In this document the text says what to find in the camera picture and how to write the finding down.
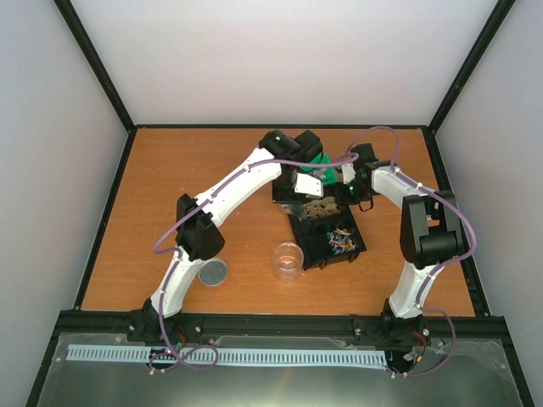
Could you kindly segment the green candy bin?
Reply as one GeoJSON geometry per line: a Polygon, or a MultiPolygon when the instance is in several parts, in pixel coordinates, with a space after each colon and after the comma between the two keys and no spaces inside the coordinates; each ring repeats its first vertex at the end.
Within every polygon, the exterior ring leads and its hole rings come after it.
{"type": "MultiPolygon", "coordinates": [[[[311,163],[329,164],[330,158],[326,153],[319,153],[311,163]]],[[[339,176],[334,167],[302,167],[300,170],[319,179],[323,186],[332,185],[339,181],[339,176]]]]}

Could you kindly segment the black lollipop candy bin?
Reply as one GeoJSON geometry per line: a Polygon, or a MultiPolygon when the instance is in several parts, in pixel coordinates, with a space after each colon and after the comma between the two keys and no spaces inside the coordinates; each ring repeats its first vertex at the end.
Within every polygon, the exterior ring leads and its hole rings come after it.
{"type": "Polygon", "coordinates": [[[301,248],[304,270],[324,269],[338,262],[353,262],[367,250],[352,217],[316,221],[292,220],[294,240],[301,248]]]}

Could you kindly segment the black popsicle candy bin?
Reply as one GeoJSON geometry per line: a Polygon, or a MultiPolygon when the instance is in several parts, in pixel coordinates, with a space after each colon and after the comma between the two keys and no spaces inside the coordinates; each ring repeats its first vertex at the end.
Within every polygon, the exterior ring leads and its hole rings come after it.
{"type": "Polygon", "coordinates": [[[348,205],[340,203],[337,188],[326,186],[320,198],[304,198],[294,203],[282,205],[294,225],[310,228],[311,226],[332,225],[353,221],[354,217],[348,205]]]}

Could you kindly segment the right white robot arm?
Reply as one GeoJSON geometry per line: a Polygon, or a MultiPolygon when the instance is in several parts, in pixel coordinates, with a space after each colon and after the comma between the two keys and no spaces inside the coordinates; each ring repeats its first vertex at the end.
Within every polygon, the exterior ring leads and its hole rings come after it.
{"type": "Polygon", "coordinates": [[[401,344],[423,329],[423,306],[448,260],[463,254],[461,220],[452,192],[434,191],[415,182],[389,161],[379,161],[369,143],[348,150],[357,160],[342,166],[351,204],[370,210],[376,196],[400,210],[400,251],[405,260],[393,293],[385,300],[380,335],[401,344]]]}

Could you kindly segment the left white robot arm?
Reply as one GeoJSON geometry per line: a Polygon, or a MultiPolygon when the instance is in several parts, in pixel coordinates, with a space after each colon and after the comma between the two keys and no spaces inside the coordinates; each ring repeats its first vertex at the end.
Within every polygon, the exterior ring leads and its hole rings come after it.
{"type": "Polygon", "coordinates": [[[321,197],[322,182],[298,171],[323,151],[320,138],[304,131],[295,138],[281,130],[269,131],[249,157],[229,175],[192,198],[183,194],[176,202],[176,223],[153,247],[155,254],[172,253],[168,271],[157,290],[142,308],[150,335],[164,342],[176,331],[173,317],[199,267],[214,258],[225,245],[220,227],[247,198],[267,183],[273,201],[290,204],[304,195],[321,197]]]}

